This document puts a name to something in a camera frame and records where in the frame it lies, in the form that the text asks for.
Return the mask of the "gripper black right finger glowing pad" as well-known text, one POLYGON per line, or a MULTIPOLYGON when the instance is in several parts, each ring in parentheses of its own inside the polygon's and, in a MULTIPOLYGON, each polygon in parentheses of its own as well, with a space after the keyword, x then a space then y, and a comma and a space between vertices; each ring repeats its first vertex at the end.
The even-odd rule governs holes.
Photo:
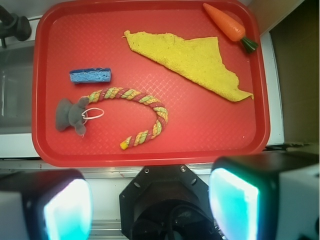
POLYGON ((320 157, 301 151, 223 156, 212 166, 208 197, 228 240, 317 240, 320 157))

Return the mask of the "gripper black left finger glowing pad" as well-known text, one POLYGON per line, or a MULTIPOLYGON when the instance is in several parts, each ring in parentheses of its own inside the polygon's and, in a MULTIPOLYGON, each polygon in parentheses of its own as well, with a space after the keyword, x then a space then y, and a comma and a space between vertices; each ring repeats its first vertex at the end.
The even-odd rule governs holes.
POLYGON ((80 171, 0 175, 2 240, 87 240, 92 221, 92 191, 80 171))

